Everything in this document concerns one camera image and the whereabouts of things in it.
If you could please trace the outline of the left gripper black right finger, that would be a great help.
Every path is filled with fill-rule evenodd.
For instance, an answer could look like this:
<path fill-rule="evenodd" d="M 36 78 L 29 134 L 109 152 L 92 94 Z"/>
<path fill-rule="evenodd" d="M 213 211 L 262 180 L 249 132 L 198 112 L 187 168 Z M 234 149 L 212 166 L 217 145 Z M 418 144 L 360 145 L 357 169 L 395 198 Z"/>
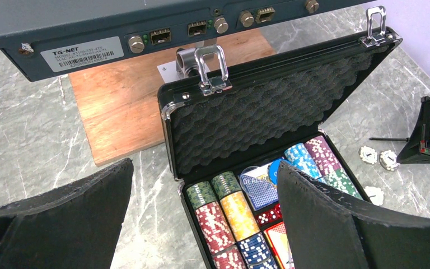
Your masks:
<path fill-rule="evenodd" d="M 430 268 L 430 219 L 376 206 L 282 162 L 278 198 L 296 268 Z"/>

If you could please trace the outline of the blue dealer button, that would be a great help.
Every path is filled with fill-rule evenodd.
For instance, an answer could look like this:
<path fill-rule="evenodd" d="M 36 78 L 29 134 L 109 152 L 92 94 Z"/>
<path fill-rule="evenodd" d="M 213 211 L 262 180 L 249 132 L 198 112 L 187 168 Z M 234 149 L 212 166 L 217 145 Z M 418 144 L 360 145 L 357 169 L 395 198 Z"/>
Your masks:
<path fill-rule="evenodd" d="M 278 168 L 280 164 L 290 164 L 290 162 L 285 159 L 276 159 L 269 165 L 268 168 L 268 177 L 275 186 L 277 185 Z"/>

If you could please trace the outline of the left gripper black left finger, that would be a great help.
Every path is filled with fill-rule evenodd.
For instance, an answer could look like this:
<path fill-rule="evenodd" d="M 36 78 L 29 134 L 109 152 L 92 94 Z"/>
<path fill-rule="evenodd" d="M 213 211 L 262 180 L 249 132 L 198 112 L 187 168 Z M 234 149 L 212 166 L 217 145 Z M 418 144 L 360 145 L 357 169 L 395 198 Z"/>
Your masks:
<path fill-rule="evenodd" d="M 0 268 L 109 268 L 128 208 L 129 158 L 0 207 Z"/>

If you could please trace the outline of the white poker chip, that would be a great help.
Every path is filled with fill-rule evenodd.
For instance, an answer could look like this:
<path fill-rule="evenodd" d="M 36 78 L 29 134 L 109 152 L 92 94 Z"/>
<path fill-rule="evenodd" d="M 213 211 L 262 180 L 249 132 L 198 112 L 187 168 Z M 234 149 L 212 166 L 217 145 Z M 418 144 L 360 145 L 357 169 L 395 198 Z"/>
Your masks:
<path fill-rule="evenodd" d="M 364 191 L 370 201 L 376 206 L 382 206 L 384 203 L 384 192 L 382 189 L 372 186 L 364 187 Z"/>
<path fill-rule="evenodd" d="M 395 171 L 399 167 L 397 154 L 392 150 L 381 151 L 379 155 L 380 165 L 387 171 Z"/>
<path fill-rule="evenodd" d="M 366 164 L 374 165 L 378 161 L 377 151 L 369 146 L 361 146 L 358 154 L 360 159 Z"/>

